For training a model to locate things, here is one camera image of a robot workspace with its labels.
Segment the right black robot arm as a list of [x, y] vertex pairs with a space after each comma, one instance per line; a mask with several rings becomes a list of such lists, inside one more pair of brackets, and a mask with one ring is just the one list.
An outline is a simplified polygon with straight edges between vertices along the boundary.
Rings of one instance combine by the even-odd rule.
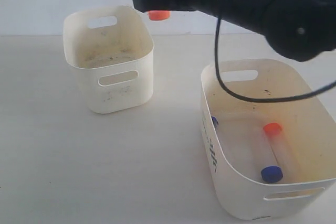
[[335, 50], [335, 0], [132, 0], [140, 12], [199, 11], [265, 37], [281, 56], [305, 62]]

